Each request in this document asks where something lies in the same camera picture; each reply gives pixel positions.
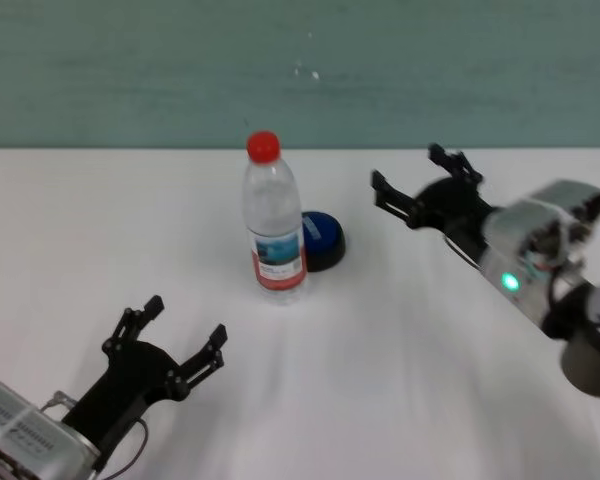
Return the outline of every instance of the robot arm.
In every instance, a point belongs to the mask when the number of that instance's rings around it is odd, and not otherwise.
[[[219,325],[202,350],[179,365],[162,349],[138,341],[164,309],[154,296],[144,310],[126,309],[102,350],[109,367],[56,422],[0,383],[0,479],[95,478],[133,424],[154,403],[182,401],[224,363]]]
[[[600,218],[600,189],[556,181],[505,208],[486,203],[483,180],[462,153],[439,145],[429,158],[450,176],[414,198],[372,174],[376,205],[413,230],[434,228],[547,336],[568,342],[562,369],[600,396],[600,287],[582,277],[579,256]]]

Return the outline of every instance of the blue lid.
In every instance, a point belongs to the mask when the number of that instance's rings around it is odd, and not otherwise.
[[[303,212],[302,230],[309,272],[326,270],[342,259],[346,250],[344,233],[331,215]]]

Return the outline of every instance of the red bottle cap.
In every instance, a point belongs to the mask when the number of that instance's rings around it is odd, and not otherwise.
[[[271,163],[280,158],[280,142],[273,132],[256,132],[247,141],[247,152],[253,163]]]

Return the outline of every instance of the green led light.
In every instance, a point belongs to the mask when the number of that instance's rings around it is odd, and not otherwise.
[[[510,292],[517,292],[520,289],[520,282],[513,273],[502,274],[502,286]]]

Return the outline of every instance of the black cylinder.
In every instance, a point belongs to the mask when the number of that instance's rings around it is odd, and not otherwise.
[[[588,395],[600,397],[600,348],[584,330],[577,331],[564,348],[561,366],[565,377],[574,387]]]

